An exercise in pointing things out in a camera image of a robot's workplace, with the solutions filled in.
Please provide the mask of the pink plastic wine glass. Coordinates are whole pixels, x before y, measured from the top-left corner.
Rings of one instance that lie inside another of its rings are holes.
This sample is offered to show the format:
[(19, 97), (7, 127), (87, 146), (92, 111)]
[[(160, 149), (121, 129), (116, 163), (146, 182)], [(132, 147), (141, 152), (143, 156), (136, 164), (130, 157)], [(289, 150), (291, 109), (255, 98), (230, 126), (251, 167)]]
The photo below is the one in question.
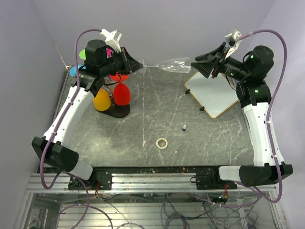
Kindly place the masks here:
[(106, 54), (107, 54), (107, 58), (111, 58), (113, 57), (115, 51), (111, 48), (106, 48)]

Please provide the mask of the clear plastic cup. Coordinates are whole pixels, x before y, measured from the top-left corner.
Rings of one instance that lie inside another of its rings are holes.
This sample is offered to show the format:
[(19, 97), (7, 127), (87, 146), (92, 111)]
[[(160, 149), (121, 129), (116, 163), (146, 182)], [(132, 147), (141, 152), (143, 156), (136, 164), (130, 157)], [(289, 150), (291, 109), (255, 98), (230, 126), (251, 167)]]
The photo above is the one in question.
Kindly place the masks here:
[(143, 73), (148, 68), (158, 68), (159, 70), (171, 73), (189, 73), (191, 71), (191, 60), (189, 57), (168, 59), (157, 64), (147, 64), (144, 59), (140, 59), (139, 63), (143, 65), (141, 69)]

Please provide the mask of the red plastic wine glass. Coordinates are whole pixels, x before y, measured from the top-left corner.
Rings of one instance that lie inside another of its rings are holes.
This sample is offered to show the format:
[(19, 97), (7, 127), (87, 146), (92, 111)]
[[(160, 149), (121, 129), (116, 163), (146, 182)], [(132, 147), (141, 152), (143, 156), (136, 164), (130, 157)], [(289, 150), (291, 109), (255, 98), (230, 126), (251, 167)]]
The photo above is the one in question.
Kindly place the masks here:
[(128, 75), (110, 75), (109, 78), (114, 81), (118, 82), (113, 90), (113, 99), (117, 105), (124, 106), (127, 105), (131, 100), (130, 90), (123, 81), (128, 79)]

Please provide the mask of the orange plastic wine glass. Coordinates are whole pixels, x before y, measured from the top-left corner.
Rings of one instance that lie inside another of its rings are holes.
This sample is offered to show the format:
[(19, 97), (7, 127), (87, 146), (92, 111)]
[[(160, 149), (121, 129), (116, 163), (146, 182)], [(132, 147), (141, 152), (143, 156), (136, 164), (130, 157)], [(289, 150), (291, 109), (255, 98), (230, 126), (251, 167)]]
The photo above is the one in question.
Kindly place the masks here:
[(93, 104), (97, 111), (106, 111), (112, 103), (108, 93), (101, 88), (93, 99)]

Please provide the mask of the green plastic wine glass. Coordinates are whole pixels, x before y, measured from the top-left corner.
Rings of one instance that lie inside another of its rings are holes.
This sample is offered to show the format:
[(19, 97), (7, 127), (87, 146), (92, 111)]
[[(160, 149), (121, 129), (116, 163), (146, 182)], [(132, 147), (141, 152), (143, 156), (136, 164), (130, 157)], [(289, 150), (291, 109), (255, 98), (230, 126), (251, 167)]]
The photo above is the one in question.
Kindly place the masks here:
[(86, 53), (85, 53), (85, 49), (81, 50), (79, 53), (79, 58), (82, 60), (86, 59)]

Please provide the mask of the blue plastic wine glass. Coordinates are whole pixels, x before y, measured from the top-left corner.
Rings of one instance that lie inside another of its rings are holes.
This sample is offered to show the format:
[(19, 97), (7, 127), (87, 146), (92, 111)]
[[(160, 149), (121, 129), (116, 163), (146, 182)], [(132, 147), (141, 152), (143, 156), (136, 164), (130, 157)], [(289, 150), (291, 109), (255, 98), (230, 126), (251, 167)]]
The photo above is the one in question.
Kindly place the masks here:
[(70, 71), (69, 71), (70, 76), (71, 76), (71, 77), (74, 77), (75, 74), (76, 74), (76, 69), (77, 69), (77, 68), (79, 69), (80, 67), (82, 67), (82, 64), (78, 64), (78, 67), (76, 67), (76, 66), (71, 67), (71, 68), (70, 68)]

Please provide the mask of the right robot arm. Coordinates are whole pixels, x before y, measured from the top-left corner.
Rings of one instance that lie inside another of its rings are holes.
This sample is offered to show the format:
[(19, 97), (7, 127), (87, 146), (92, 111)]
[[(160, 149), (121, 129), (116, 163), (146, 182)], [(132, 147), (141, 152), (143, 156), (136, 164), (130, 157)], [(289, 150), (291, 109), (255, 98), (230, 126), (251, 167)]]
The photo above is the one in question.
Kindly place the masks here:
[(197, 56), (191, 66), (205, 78), (215, 78), (221, 73), (238, 82), (236, 94), (249, 125), (254, 164), (219, 166), (218, 173), (211, 175), (210, 183), (216, 189), (227, 181), (246, 187), (279, 183), (292, 175), (293, 167), (285, 163), (278, 149), (269, 111), (272, 96), (264, 79), (274, 65), (274, 53), (263, 45), (246, 53), (242, 61), (227, 57), (228, 53), (229, 47), (223, 42), (217, 49)]

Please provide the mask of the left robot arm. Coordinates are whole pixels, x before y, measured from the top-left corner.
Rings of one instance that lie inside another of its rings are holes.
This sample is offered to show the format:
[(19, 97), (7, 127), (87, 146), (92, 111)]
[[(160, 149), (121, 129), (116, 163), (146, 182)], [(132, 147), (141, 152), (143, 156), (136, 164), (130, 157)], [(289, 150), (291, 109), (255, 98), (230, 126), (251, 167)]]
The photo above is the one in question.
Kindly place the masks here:
[(81, 178), (85, 189), (97, 185), (93, 167), (84, 163), (79, 154), (70, 149), (73, 132), (84, 111), (104, 86), (104, 79), (116, 73), (129, 75), (143, 65), (132, 58), (115, 39), (91, 40), (85, 47), (85, 61), (76, 66), (68, 97), (50, 128), (42, 137), (35, 137), (32, 147), (41, 161), (62, 172)]

